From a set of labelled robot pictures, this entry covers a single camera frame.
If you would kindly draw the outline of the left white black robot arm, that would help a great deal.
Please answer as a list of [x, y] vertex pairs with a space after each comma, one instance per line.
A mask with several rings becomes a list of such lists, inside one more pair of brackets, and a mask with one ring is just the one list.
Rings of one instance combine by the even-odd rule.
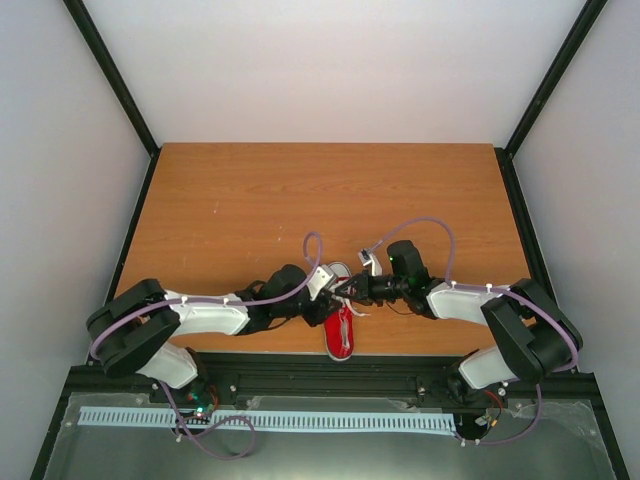
[[304, 284], [305, 272], [287, 264], [266, 282], [204, 297], [165, 290], [158, 280], [145, 279], [89, 316], [90, 355], [109, 378], [140, 374], [170, 386], [186, 402], [197, 402], [207, 393], [208, 378], [198, 370], [195, 354], [173, 345], [173, 338], [253, 335], [295, 317], [320, 325], [339, 309], [330, 288], [349, 276], [346, 265], [334, 262], [318, 266]]

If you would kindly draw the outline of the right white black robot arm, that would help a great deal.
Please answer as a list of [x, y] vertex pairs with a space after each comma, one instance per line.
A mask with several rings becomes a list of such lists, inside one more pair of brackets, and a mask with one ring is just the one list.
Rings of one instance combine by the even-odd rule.
[[402, 300], [414, 315], [487, 327], [495, 345], [459, 362], [450, 375], [452, 390], [480, 390], [512, 380], [538, 383], [577, 363], [580, 333], [534, 280], [523, 278], [510, 286], [447, 282], [428, 273], [409, 240], [389, 245], [387, 255], [390, 274], [365, 270], [334, 294], [362, 305]]

